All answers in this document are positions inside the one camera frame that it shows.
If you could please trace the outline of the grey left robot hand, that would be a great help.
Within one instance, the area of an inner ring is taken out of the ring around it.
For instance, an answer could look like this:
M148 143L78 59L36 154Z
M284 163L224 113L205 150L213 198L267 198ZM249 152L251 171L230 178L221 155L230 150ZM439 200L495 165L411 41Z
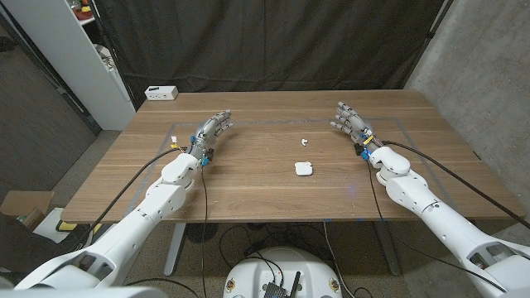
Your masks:
M233 125L230 109L216 113L197 127L186 152L203 165L207 164L213 160L214 145L217 138Z

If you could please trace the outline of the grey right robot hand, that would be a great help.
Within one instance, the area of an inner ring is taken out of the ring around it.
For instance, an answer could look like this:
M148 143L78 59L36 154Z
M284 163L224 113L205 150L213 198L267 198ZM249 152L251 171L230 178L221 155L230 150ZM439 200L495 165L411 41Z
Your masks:
M367 161L383 145L373 133L373 128L343 102L338 102L336 112L335 120L330 125L348 134L354 142L356 155Z

